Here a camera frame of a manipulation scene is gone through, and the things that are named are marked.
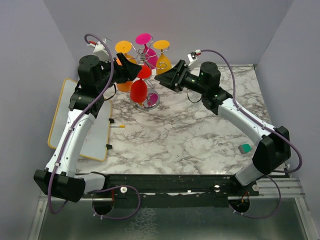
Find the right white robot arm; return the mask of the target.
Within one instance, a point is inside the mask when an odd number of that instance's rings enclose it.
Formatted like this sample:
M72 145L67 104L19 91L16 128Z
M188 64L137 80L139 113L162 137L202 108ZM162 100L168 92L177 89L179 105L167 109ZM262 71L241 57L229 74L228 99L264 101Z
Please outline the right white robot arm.
M235 102L232 95L220 87L220 78L221 72L215 63L202 63L199 75L194 75L184 60L155 76L162 86L177 93L187 88L200 94L208 110L228 120L256 145L252 162L239 170L229 184L230 191L240 196L250 183L270 174L291 157L287 143L290 135L285 127L274 127Z

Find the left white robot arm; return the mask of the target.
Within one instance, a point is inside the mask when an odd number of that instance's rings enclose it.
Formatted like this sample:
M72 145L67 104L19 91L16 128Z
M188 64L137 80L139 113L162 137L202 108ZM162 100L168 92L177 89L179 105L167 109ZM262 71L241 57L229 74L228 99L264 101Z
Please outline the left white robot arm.
M85 193L106 197L111 186L100 173L76 177L76 166L85 138L103 106L104 92L111 84L133 81L142 66L130 62L122 53L116 60L104 62L95 55L79 60L79 80L69 100L66 125L57 148L43 170L33 176L39 188L49 198L78 202Z

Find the clear wine glass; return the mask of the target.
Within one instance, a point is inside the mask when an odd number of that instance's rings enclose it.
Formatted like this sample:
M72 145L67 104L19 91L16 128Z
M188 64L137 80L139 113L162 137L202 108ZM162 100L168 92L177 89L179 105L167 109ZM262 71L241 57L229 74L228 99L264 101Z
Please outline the clear wine glass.
M201 94L195 91L191 91L190 93L190 100L191 100L191 108L194 111L198 111L201 108Z

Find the orange wine glass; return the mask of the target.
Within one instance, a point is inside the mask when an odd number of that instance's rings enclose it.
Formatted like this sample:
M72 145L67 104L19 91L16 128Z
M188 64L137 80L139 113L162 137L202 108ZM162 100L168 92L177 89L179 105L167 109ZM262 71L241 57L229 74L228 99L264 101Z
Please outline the orange wine glass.
M127 81L126 83L117 83L116 86L117 86L117 89L120 91L120 92L129 92L131 90L131 87L133 85L133 81Z

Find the chrome wine glass rack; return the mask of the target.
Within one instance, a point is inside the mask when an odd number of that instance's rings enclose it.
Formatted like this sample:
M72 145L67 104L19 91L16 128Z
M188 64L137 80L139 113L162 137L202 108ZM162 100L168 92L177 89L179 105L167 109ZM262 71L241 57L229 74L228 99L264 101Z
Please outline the chrome wine glass rack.
M160 96L151 83L153 70L159 72L167 69L168 64L161 61L164 52L170 48L167 40L154 41L149 33L141 33L135 38L135 42L142 48L136 51L136 63L142 67L130 88L130 100L140 110L149 111L155 109L160 102Z

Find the red wine glass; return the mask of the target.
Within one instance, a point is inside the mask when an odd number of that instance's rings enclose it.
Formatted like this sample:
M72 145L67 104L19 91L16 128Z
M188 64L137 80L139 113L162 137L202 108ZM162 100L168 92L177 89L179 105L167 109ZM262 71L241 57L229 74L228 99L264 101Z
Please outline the red wine glass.
M138 73L136 80L130 89L130 99L135 103L142 103L146 100L148 94L148 87L145 83L145 79L152 75L152 70L143 65L141 71Z

